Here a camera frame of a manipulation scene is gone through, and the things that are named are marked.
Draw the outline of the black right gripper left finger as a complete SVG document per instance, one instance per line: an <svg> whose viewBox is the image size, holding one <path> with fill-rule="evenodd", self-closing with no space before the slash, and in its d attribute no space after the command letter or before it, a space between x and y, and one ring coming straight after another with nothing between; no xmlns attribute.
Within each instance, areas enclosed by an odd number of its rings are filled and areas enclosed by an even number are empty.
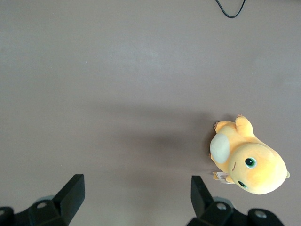
<svg viewBox="0 0 301 226"><path fill-rule="evenodd" d="M2 226L68 226L84 201L84 175L75 174L52 198L35 202L14 213L11 207L0 208Z"/></svg>

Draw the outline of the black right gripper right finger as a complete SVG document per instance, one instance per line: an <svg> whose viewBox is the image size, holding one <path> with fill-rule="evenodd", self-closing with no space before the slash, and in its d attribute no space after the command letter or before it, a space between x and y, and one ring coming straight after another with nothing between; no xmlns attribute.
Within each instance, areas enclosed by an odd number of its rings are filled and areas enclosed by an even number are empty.
<svg viewBox="0 0 301 226"><path fill-rule="evenodd" d="M245 215L220 197L213 198L201 176L191 177L190 199L195 217L189 226L282 226L282 221L271 211L250 209Z"/></svg>

